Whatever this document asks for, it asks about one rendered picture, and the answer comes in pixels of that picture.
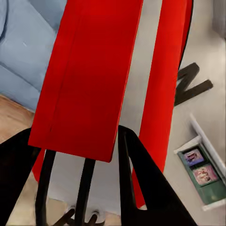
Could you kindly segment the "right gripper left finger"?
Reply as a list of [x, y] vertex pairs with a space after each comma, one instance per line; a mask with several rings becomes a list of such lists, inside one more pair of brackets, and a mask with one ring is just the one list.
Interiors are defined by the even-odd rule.
[[31, 128], [0, 144], [0, 226], [5, 226], [40, 153], [28, 146]]

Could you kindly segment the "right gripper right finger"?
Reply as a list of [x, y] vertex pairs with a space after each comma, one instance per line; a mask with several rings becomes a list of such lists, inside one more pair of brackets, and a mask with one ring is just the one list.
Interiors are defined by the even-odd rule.
[[[118, 126], [121, 226], [198, 226], [136, 133]], [[147, 210], [137, 208], [129, 157]]]

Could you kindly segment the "radio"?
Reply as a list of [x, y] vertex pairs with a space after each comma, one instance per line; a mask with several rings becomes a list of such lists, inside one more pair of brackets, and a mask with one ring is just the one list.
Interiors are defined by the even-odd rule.
[[[118, 126], [133, 130], [163, 173], [177, 76], [194, 0], [67, 0], [28, 146], [38, 191], [67, 202], [52, 226], [104, 226], [121, 215]], [[132, 160], [137, 208], [145, 205]]]

